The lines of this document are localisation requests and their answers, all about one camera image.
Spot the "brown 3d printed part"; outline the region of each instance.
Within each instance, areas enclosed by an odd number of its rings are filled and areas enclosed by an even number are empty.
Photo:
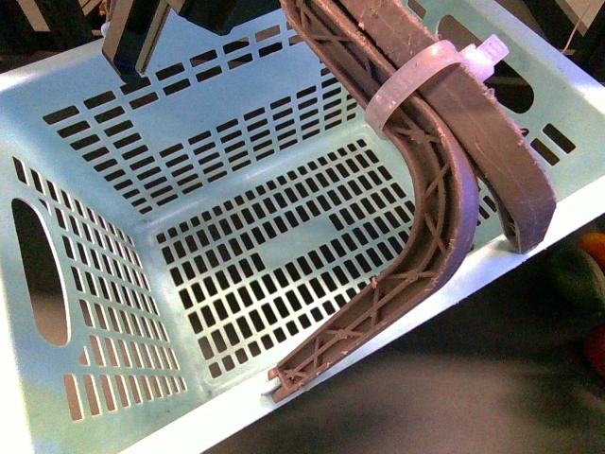
[[[437,39],[399,0],[281,0],[288,21],[367,107],[398,68]],[[416,212],[403,253],[269,372],[280,401],[437,291],[469,251],[478,194],[469,161],[498,201],[519,252],[544,238],[556,201],[519,129],[464,67],[438,73],[385,127],[406,159]]]

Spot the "white wire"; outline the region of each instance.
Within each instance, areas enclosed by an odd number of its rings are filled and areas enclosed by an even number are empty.
[[[574,36],[576,36],[576,32],[578,31],[579,24],[581,24],[581,22],[584,20],[584,17],[586,17],[586,14],[588,13],[588,10],[593,5],[593,3],[595,3],[595,2],[594,1],[590,1],[590,0],[588,1],[588,5],[586,5],[586,9],[584,10],[584,12],[578,18],[578,21],[576,22],[576,26],[574,26],[574,29],[571,31],[571,35],[569,35],[569,39],[567,40],[567,44],[565,45],[565,47],[561,51],[562,54],[564,54],[565,52],[567,52],[567,50],[569,49],[569,46],[571,45],[571,42],[573,41]]]

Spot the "black device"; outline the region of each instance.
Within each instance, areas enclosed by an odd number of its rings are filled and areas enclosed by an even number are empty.
[[[145,72],[171,9],[216,34],[274,11],[279,0],[119,0],[103,44],[103,55],[125,82]]]

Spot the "plastic basket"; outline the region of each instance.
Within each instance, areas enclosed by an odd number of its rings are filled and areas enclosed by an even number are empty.
[[[497,33],[531,86],[510,115],[561,202],[543,246],[603,213],[590,199],[603,88],[493,2],[418,4],[434,31],[451,15]],[[227,37],[171,15],[144,83],[124,86],[96,43],[0,76],[0,103],[0,345],[18,452],[200,452],[278,407],[267,370],[405,246],[400,153],[280,11]],[[62,321],[29,303],[35,260],[19,240],[38,222]],[[527,258],[500,233],[483,190],[451,285],[326,377]]]

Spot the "red object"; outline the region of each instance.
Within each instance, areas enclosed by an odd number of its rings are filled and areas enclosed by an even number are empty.
[[[584,351],[595,372],[605,377],[605,324],[598,324],[590,330]]]
[[[593,257],[605,272],[605,234],[586,234],[579,240],[578,246]]]

